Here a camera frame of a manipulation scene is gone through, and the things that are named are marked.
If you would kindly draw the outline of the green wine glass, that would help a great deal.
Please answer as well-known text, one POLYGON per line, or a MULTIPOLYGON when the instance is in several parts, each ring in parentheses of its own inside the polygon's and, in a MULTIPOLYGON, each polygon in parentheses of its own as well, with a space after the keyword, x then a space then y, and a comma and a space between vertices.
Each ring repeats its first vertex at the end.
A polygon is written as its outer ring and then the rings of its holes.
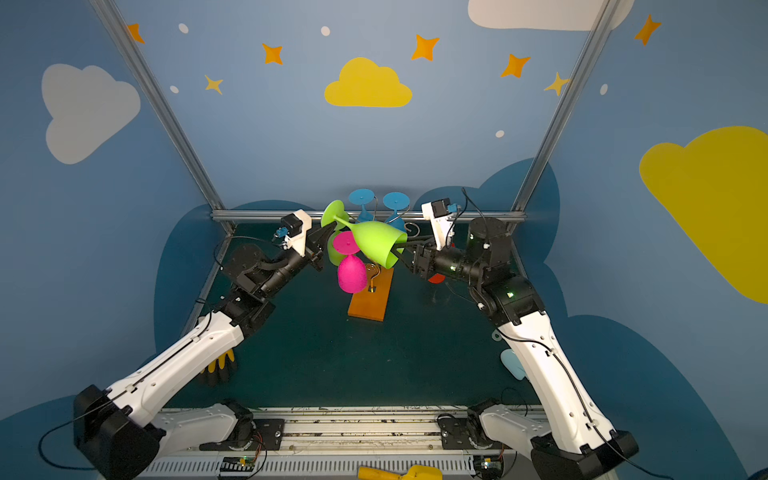
POLYGON ((335 231, 327 241, 327 255, 332 265, 338 267, 341 262, 347 257, 346 254, 340 253, 334 245, 336 238, 341 234, 341 231, 335 231))
POLYGON ((398 261, 392 249, 408 240, 405 232, 383 222, 352 223, 341 200, 331 202, 321 217, 322 227, 334 222, 348 228, 353 233, 362 253, 384 269, 391 269, 398 261))

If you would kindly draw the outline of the pink wine glass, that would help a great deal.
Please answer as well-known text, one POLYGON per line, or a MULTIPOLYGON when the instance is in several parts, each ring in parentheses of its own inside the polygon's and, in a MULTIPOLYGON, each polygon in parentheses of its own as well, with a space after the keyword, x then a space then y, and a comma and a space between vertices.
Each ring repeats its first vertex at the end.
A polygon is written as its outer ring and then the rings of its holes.
POLYGON ((341 256, 337 262, 339 287, 346 293, 355 294, 366 288, 367 270, 364 262, 357 256, 360 252, 351 231, 340 232, 332 242, 333 250, 341 256))

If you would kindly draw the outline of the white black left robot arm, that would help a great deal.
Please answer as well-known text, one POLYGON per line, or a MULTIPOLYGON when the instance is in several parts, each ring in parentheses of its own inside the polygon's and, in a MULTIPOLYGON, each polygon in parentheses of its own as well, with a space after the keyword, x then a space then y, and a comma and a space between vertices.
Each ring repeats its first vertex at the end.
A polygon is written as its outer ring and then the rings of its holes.
POLYGON ((162 409, 210 364, 256 333, 274 311, 273 297, 306 266, 323 267, 331 233, 314 228, 304 253, 290 248, 271 259, 240 246, 223 267, 229 294, 197 326, 134 373, 105 390, 91 385, 73 405, 75 447, 106 479, 134 479, 157 457, 190 447, 249 449, 252 414, 234 401, 181 414, 162 409))

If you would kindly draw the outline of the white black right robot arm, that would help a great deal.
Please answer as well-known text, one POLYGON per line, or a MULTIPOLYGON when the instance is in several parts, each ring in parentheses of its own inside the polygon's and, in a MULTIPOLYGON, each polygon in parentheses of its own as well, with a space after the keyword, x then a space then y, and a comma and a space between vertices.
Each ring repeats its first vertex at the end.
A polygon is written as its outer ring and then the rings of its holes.
POLYGON ((542 479, 596 479, 639 451, 633 435, 616 429, 593 402, 562 350, 532 283, 513 270, 510 233, 499 219, 469 225, 465 248, 436 240, 397 242, 392 253, 424 279, 441 274, 465 283, 520 361, 546 414, 546 423, 492 402, 471 419, 480 438, 527 457, 542 479))

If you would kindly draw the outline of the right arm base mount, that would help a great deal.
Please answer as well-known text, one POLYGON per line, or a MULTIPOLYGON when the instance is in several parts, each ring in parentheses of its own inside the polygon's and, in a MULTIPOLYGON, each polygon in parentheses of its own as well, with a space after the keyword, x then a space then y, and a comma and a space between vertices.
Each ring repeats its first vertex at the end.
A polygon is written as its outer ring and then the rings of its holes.
POLYGON ((444 450, 500 450, 502 444, 491 440, 483 430, 480 414, 487 408, 499 405, 497 399, 489 399, 468 407, 464 414, 441 413, 436 417, 444 450))

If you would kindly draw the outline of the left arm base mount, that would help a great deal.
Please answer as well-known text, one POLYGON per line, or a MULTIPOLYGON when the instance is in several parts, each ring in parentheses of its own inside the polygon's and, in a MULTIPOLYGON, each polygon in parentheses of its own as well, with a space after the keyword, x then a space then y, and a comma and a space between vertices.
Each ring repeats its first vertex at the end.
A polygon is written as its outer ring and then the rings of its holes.
POLYGON ((253 412, 234 399, 226 399, 221 406, 229 409, 236 419, 230 434, 219 442, 201 444, 201 451, 251 451, 280 449, 285 429, 282 418, 256 418, 253 412))

